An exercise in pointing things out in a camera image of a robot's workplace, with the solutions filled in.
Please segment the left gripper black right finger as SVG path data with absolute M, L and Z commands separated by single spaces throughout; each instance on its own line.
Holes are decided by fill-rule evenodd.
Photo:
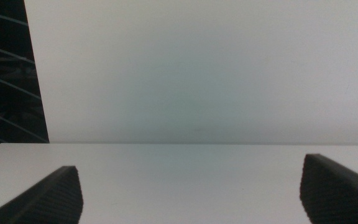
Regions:
M 321 154 L 307 154 L 300 200 L 313 224 L 358 224 L 358 173 Z

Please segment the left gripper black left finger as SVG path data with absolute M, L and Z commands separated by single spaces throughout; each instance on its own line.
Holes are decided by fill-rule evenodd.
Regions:
M 0 207 L 0 223 L 78 224 L 83 196 L 78 170 L 62 166 Z

